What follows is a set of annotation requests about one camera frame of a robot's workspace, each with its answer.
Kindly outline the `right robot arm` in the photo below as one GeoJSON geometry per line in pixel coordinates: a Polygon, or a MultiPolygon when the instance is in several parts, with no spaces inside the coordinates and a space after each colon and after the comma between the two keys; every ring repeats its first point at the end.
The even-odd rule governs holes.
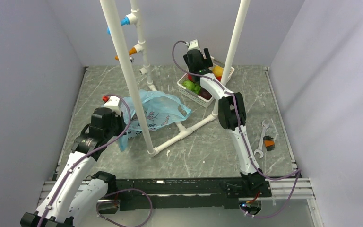
{"type": "Polygon", "coordinates": [[[188,48],[183,59],[194,82],[218,101],[219,123],[230,135],[239,160],[242,184],[238,192],[248,197],[270,197],[269,182],[263,176],[249,143],[242,94],[229,90],[212,73],[210,67],[213,63],[207,48],[202,51],[198,47],[188,48]]]}

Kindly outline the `blue plastic bag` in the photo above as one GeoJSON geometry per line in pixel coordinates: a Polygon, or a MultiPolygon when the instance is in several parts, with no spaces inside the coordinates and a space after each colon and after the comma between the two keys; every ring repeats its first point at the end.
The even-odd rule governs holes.
{"type": "MultiPolygon", "coordinates": [[[[162,91],[145,91],[142,89],[139,91],[139,95],[150,131],[156,131],[175,122],[185,121],[191,115],[192,110],[183,104],[175,95],[162,91]]],[[[120,151],[126,150],[128,139],[134,138],[142,133],[132,98],[125,97],[124,101],[128,105],[131,113],[131,118],[128,118],[129,113],[127,108],[125,106],[121,107],[121,111],[124,112],[124,122],[125,124],[131,123],[127,134],[118,139],[120,151]]]]}

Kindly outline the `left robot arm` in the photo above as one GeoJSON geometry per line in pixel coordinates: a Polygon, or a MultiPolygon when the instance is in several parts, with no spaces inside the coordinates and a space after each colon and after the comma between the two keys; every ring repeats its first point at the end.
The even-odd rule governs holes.
{"type": "Polygon", "coordinates": [[[112,198],[117,192],[116,176],[98,171],[89,185],[78,192],[89,170],[113,137],[126,132],[123,112],[117,106],[96,108],[80,135],[74,140],[69,159],[54,187],[33,213],[21,218],[23,227],[75,227],[87,211],[104,197],[112,198]]]}

